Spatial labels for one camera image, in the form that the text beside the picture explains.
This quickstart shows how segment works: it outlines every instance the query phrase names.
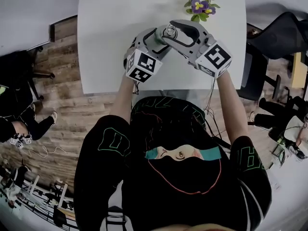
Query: wooden floor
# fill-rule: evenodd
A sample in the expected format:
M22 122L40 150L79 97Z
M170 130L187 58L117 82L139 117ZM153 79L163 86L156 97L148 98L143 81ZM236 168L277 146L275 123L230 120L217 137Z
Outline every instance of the wooden floor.
M37 114L37 121L41 121L56 110L59 114L57 124L51 127L39 141L25 145L22 153L8 142L0 145L0 153L2 158L7 159L12 166L19 166L23 158L24 164L32 169L33 174L39 174L45 183L54 182L56 178L60 178L72 191L78 155L67 154L57 149L55 153L45 157L43 146L48 152L54 152L56 147L61 147L68 153L78 154L86 134L101 116L109 113L115 93L86 96L83 94L78 64L77 18L57 24L55 39L54 43L45 45L44 50L38 53L35 69L40 72L53 72L56 77L54 80L37 79L35 82L39 94L45 97L42 102L43 109ZM285 60L270 61L268 75L275 77L276 74L282 76L283 84L289 85L290 79L286 74ZM266 83L264 91L266 99L270 100L273 88ZM198 94L203 106L206 107L208 91L199 90ZM243 100L243 103L249 117L249 114L256 109L256 104L248 100ZM211 108L215 112L215 119L223 139L228 141L217 91L213 94ZM207 119L214 134L218 134L212 118L208 116ZM250 137L265 168L269 167L270 151L275 147L275 142L268 137L268 132L261 128L250 127Z

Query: white table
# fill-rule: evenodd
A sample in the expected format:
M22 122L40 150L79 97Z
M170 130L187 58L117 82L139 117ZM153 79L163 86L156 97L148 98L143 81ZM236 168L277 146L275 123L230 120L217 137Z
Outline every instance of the white table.
M143 30L187 19L187 0L79 0L78 54L84 93L118 91L124 73L123 55ZM206 30L220 39L233 55L229 67L237 89L241 86L245 44L244 0L215 0L221 8L207 22ZM163 66L140 90L210 89L212 78L187 65L187 59L171 50Z

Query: shirt sleeve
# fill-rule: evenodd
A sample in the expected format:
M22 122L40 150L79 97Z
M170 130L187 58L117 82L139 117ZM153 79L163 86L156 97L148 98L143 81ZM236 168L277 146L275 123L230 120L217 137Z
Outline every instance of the shirt sleeve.
M108 200L127 170L129 138L128 122L115 115L102 117L85 137L74 180L74 209L81 231L89 224L92 230L100 229Z
M267 214L271 204L271 187L267 173L247 136L235 140L231 147L230 161L245 196L250 230L254 230Z
M0 129L1 129L0 133L1 143L8 141L16 133L13 124L2 117L0 117Z

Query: chair backrest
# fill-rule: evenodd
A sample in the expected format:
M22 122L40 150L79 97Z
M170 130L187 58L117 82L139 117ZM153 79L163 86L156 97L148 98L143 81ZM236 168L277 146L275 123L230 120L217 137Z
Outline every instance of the chair backrest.
M307 51L307 39L299 29L298 23L294 14L285 12L261 33L249 37L247 42L270 59Z

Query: person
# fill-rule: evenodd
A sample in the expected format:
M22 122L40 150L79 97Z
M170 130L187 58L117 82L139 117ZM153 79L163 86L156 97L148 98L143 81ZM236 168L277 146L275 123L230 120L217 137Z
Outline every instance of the person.
M74 210L81 231L257 228L271 204L269 179L228 71L217 82L230 159L206 132L202 109L152 96L131 110L134 81L123 76L110 114L80 152Z
M32 136L32 140L39 140L51 126L57 121L58 114L53 113L41 122L35 120L35 105L31 104L17 119L14 116L0 117L0 142L6 142L15 134L21 134L27 138Z
M252 112L250 114L250 125L255 125L262 128L273 128L270 132L272 138L277 138L283 135L283 132L286 130L288 123L292 117L297 116L304 124L303 128L300 130L298 137L295 141L296 146L301 144L301 141L304 139L304 130L307 127L307 121L305 120L306 115L308 114L308 105L299 96L291 98L286 106L282 106L278 103L268 102L265 98L260 99L259 105L263 110L268 111L273 115L265 114L255 114Z
M22 162L22 166L16 170L13 170L11 173L11 177L7 185L5 186L6 195L8 197L8 205L10 208L14 208L15 201L17 198L22 197L20 194L20 190L24 184L25 173L28 171L27 166L25 166Z

